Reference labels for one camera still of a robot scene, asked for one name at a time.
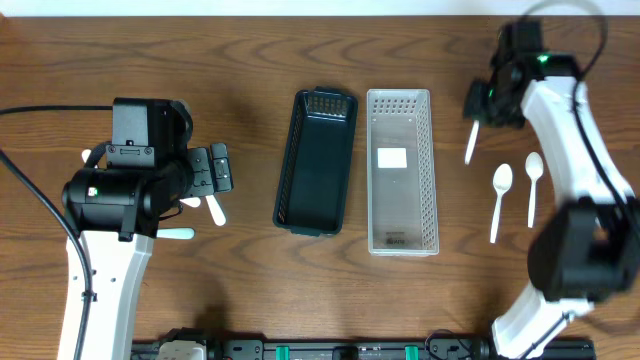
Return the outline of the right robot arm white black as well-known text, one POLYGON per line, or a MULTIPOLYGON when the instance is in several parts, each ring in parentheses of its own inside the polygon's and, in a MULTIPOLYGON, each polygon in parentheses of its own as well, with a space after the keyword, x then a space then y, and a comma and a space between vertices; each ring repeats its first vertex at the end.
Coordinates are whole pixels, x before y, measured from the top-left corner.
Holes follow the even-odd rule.
POLYGON ((629 290, 639 271, 639 200, 591 113, 588 73, 543 45, 540 21, 505 24, 488 81, 474 80, 463 115, 476 126, 531 124, 554 186, 556 213, 531 243, 529 282, 491 327, 497 359, 542 358, 572 320, 629 290))

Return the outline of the white plastic spoon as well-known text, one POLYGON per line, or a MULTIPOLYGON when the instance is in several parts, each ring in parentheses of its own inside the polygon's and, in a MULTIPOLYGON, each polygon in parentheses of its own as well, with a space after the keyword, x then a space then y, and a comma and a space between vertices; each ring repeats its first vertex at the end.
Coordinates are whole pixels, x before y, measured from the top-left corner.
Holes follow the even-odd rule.
POLYGON ((475 149, 475 145, 477 142, 477 136, 479 133, 480 123, 478 120, 474 120, 472 123, 471 131, 469 134, 469 139, 465 151, 464 163, 469 165, 473 156, 473 152, 475 149))
POLYGON ((509 164, 501 164, 493 176, 493 188, 496 192, 496 203, 490 228, 490 243, 495 244, 499 229, 499 220, 503 196, 510 190, 513 182, 513 171, 509 164))
POLYGON ((525 171, 528 175, 531 186, 529 193, 527 226, 532 228, 534 226, 535 212, 536 212, 536 191, 537 181, 544 173, 544 165, 542 157, 537 152, 531 152, 525 161, 525 171))

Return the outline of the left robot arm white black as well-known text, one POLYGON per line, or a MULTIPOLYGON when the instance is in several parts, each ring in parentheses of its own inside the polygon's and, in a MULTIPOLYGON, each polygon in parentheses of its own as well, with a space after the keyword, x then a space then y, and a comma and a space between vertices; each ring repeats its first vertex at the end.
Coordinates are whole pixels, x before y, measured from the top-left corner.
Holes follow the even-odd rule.
POLYGON ((187 240, 191 228, 161 221, 233 188, 223 143, 190 148, 193 121, 182 100, 117 98, 112 138, 97 145, 62 192, 68 288, 58 358, 127 359, 144 272, 157 238, 187 240))

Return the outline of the dark green plastic basket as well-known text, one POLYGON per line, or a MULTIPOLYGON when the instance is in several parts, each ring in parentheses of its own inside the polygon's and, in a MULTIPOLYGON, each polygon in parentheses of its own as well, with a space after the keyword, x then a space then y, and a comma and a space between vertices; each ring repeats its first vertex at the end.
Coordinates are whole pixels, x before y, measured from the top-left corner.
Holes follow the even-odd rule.
POLYGON ((293 234, 336 235, 346 209, 357 99, 317 87, 296 93, 273 212, 293 234))

